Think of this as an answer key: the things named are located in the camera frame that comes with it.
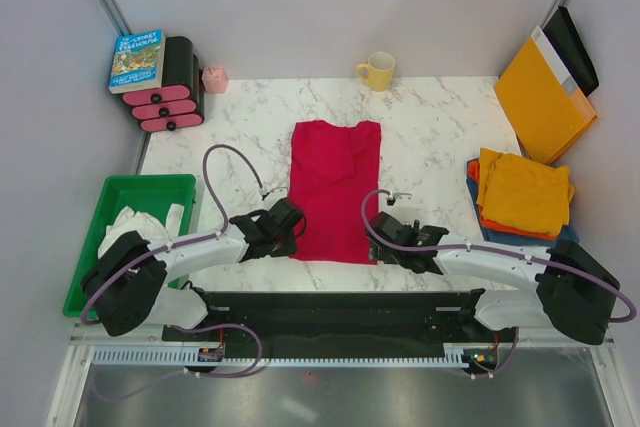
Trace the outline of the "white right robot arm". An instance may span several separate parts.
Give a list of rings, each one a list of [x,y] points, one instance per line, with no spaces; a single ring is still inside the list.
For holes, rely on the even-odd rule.
[[[467,339],[507,328],[555,328],[587,345],[603,343],[619,281],[573,241],[552,247],[471,242],[436,226],[403,224],[386,212],[368,224],[375,260],[416,274],[466,276],[506,291],[479,289],[458,315]]]

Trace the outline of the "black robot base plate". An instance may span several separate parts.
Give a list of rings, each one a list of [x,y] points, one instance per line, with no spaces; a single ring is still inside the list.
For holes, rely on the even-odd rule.
[[[166,327],[165,341],[223,341],[229,359],[401,359],[441,357],[447,343],[510,343],[474,320],[480,292],[209,292],[204,324],[221,333],[185,334]]]

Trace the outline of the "crimson red t-shirt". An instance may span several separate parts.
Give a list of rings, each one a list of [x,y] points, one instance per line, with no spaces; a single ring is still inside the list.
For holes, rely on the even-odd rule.
[[[291,139],[289,197],[304,213],[300,261],[371,265],[362,201],[378,188],[381,126],[298,122]]]

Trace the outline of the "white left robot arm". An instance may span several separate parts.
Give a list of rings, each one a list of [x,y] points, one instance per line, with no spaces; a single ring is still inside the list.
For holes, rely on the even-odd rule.
[[[297,236],[306,229],[306,217],[290,199],[281,198],[270,209],[234,216],[226,226],[180,236],[166,243],[151,242],[138,232],[126,232],[85,274],[81,289],[101,324],[118,337],[143,324],[165,324],[186,329],[198,340],[208,340],[219,329],[219,316],[209,310],[195,290],[168,286],[176,279],[214,266],[264,257],[287,257],[297,252]]]

